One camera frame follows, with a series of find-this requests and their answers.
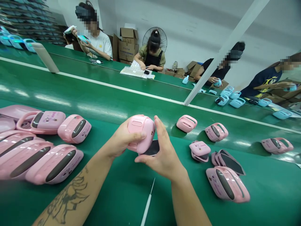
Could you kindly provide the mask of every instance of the black apron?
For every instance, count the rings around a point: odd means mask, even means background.
[[[162,53],[163,53],[163,50],[161,50],[161,52],[160,52],[160,54],[158,56],[147,54],[146,58],[145,58],[145,61],[144,61],[145,66],[155,65],[155,66],[159,67],[160,61],[161,61],[161,57],[162,57]]]

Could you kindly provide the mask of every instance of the white rod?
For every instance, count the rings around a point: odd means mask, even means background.
[[[232,31],[227,41],[223,44],[222,48],[219,50],[219,53],[214,58],[212,63],[209,65],[207,70],[202,75],[201,79],[194,87],[194,89],[190,92],[186,100],[184,101],[184,105],[190,104],[193,98],[196,96],[198,91],[203,87],[209,77],[216,70],[217,66],[223,61],[225,56],[228,55],[229,50],[235,45],[235,43],[241,38],[241,36],[246,32],[246,30],[250,27],[259,13],[263,10],[263,8],[268,4],[270,0],[254,0],[250,8],[247,10],[243,18],[237,24],[236,28]]]

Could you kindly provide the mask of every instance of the dark blue t-shirt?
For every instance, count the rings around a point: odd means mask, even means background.
[[[251,83],[241,91],[242,97],[254,96],[261,98],[269,88],[253,89],[254,87],[277,83],[282,75],[282,71],[276,72],[275,67],[269,67],[259,72]]]

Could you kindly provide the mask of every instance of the olive green shirt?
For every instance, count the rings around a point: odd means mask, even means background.
[[[161,52],[161,48],[158,49],[158,51],[156,52],[155,56],[159,56],[160,52]],[[145,60],[145,57],[147,55],[147,47],[146,45],[145,46],[142,46],[140,49],[139,49],[139,54],[140,56],[142,56],[142,58]],[[160,60],[160,64],[159,64],[159,67],[163,67],[164,64],[166,63],[166,60],[165,60],[165,54],[164,52],[162,53],[162,56],[161,56],[161,60]]]

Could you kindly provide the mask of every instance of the white t-shirt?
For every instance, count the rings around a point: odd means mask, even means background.
[[[74,48],[73,48],[73,45],[72,45],[72,44],[70,44],[70,45],[66,45],[66,46],[65,46],[65,48],[67,48],[67,49],[73,49],[73,50],[74,50]]]
[[[104,52],[108,54],[111,58],[113,58],[112,45],[109,36],[107,36],[105,33],[100,31],[99,36],[94,38],[91,35],[91,33],[88,32],[87,30],[85,30],[84,35],[91,41],[92,46],[94,46],[99,51]],[[93,53],[94,55],[99,56],[99,54],[92,49],[90,49],[90,52]]]

